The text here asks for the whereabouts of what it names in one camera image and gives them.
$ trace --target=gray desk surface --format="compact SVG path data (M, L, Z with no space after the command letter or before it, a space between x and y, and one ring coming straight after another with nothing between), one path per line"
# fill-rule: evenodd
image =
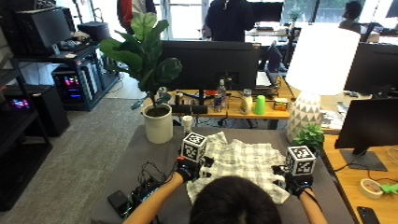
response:
M286 140L286 134L281 131L193 128L193 132L202 135L224 132L229 142L236 138L248 144L272 143L273 148L281 150L284 155L286 154L285 151L289 143ZM117 224L124 222L113 211L111 204L107 201L107 196L117 189L128 195L132 189L139 186L137 177L143 164L147 161L155 162L160 170L169 173L179 156L177 151L183 137L183 128L175 127L173 139L165 144L156 145L149 143L147 140L144 126L137 128L120 163L115 169L115 173L109 177L107 188L104 189L104 197L99 199L93 207L91 216L92 223ZM317 159L313 178L313 191L321 204L326 220L330 223L354 223L348 206L344 203L321 159ZM190 208L192 204L186 194L186 189L185 186L181 186L175 191L160 210L159 218L161 223L188 224ZM294 196L289 197L286 202L277 206L277 209L284 223L309 223L301 202Z

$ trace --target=green cup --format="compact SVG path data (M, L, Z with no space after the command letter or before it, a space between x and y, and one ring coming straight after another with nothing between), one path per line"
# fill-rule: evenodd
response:
M253 113L256 113L257 115L262 115L264 111L265 111L265 96L258 95L256 99L256 107Z

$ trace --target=white lamp shade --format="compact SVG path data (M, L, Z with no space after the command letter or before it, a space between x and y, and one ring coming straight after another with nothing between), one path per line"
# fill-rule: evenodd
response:
M308 93L342 92L361 35L340 28L302 28L286 74L288 83Z

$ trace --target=gray carpet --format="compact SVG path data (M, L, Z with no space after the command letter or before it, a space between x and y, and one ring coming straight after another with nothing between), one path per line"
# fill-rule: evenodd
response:
M107 179L139 125L133 100L103 99L91 112L68 111L69 128L51 138L53 149L16 205L0 213L1 224L85 224ZM265 129L266 121L253 120ZM286 122L280 122L278 130ZM218 119L200 119L198 126L217 127ZM249 128L245 119L226 119L225 128Z

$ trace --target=lamp base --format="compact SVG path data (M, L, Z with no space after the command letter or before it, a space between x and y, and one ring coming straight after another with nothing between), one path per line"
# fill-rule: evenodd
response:
M321 123L320 102L320 95L304 91L300 93L288 119L289 142L294 140L304 126Z

